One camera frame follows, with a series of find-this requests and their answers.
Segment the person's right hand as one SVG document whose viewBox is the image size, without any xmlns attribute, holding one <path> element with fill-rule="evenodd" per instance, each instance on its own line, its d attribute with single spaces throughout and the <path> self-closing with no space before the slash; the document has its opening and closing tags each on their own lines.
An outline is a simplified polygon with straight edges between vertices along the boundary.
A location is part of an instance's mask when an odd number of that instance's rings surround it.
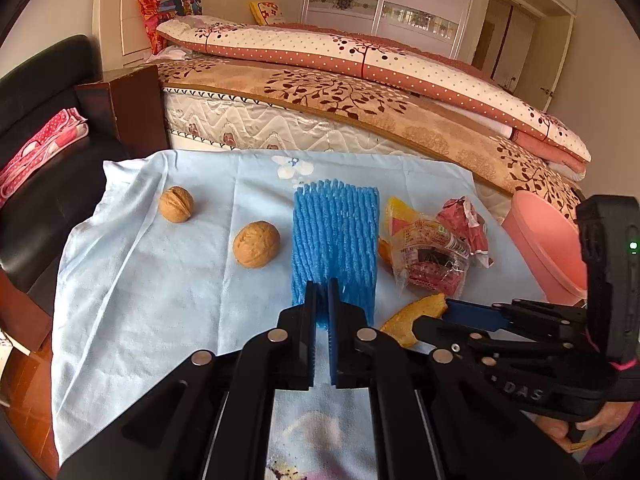
<svg viewBox="0 0 640 480">
<path fill-rule="evenodd" d="M 633 408 L 632 402 L 610 402 L 605 404 L 597 416 L 585 422 L 578 422 L 575 427 L 579 431 L 596 430 L 596 437 L 601 439 L 616 430 L 628 418 Z M 538 415 L 535 424 L 560 448 L 570 452 L 572 441 L 567 437 L 570 429 L 568 422 Z"/>
</svg>

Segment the purple sleeve forearm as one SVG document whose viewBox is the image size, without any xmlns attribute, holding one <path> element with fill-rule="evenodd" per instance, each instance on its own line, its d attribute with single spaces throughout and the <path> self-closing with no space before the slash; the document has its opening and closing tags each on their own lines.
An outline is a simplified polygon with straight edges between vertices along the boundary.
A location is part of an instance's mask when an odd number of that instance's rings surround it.
<svg viewBox="0 0 640 480">
<path fill-rule="evenodd" d="M 639 403 L 582 460 L 586 479 L 639 479 Z"/>
</svg>

